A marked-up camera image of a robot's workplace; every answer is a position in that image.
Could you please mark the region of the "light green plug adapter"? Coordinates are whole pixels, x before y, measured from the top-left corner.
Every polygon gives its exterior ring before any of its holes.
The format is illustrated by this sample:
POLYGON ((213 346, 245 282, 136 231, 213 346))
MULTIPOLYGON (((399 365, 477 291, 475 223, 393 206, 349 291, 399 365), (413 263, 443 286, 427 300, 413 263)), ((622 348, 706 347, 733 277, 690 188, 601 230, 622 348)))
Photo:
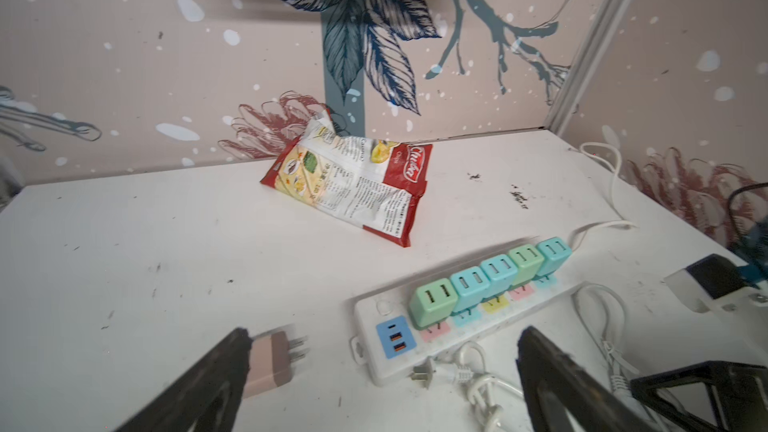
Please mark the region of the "light green plug adapter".
POLYGON ((533 280, 544 262, 542 254, 531 244, 513 248, 507 252, 507 255, 517 267, 517 274, 511 282, 511 289, 523 287, 533 280))

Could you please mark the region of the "pink plug adapter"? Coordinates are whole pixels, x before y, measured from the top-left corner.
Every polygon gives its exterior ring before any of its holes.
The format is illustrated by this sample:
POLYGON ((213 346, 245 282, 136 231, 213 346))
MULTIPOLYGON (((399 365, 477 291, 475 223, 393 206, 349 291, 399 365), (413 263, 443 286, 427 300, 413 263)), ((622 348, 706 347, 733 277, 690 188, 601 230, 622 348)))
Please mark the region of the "pink plug adapter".
POLYGON ((249 369, 243 389, 248 399, 280 388, 309 365, 309 337, 295 324, 252 335, 249 369))

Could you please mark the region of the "green plug adapter front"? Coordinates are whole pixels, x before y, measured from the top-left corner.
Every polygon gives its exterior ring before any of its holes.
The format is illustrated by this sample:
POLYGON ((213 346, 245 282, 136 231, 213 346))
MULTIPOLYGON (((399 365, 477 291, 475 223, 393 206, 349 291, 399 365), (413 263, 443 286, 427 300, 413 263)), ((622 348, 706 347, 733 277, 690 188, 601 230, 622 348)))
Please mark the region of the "green plug adapter front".
POLYGON ((458 303, 458 294, 451 281, 441 278, 415 289, 408 303, 414 327, 427 329, 446 319, 458 303))

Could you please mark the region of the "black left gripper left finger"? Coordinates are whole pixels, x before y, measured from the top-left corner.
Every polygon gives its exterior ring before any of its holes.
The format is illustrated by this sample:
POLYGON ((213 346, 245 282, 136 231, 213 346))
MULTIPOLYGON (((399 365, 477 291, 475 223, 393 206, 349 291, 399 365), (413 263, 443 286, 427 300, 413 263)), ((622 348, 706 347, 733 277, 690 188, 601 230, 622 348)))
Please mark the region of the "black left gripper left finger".
POLYGON ((252 340, 236 328, 120 431, 231 431, 242 402, 252 340))

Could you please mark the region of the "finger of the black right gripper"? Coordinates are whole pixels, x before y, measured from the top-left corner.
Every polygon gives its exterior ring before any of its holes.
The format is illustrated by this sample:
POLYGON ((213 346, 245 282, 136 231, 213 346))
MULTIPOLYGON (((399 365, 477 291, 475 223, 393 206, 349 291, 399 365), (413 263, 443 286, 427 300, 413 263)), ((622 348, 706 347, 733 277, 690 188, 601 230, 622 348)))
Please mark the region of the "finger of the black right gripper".
POLYGON ((765 431, 767 368, 727 361, 707 361, 630 381, 633 398, 685 431, 765 431), (701 385, 714 421, 678 406, 662 392, 701 385))

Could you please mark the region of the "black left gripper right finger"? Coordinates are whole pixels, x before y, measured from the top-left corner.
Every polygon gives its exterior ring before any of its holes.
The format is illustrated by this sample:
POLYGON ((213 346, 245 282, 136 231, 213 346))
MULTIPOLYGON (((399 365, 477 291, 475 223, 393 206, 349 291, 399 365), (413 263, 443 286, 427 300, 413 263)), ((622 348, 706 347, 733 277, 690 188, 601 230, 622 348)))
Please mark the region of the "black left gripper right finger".
POLYGON ((533 326, 519 338, 517 367, 535 431, 651 429, 533 326))

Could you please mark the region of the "white multicolour power strip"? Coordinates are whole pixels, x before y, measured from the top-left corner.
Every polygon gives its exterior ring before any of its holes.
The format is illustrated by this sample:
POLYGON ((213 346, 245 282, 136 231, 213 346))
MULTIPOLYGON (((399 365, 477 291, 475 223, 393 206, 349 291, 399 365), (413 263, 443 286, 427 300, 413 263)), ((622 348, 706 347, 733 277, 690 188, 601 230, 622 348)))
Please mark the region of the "white multicolour power strip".
POLYGON ((564 265, 547 276, 482 301, 419 330, 411 321, 410 294, 426 281, 413 280, 356 301, 350 339, 354 361, 368 369, 373 383, 383 387, 408 376, 428 358, 445 359, 468 341, 477 341, 521 322, 548 305, 570 297, 586 283, 574 267, 564 265))

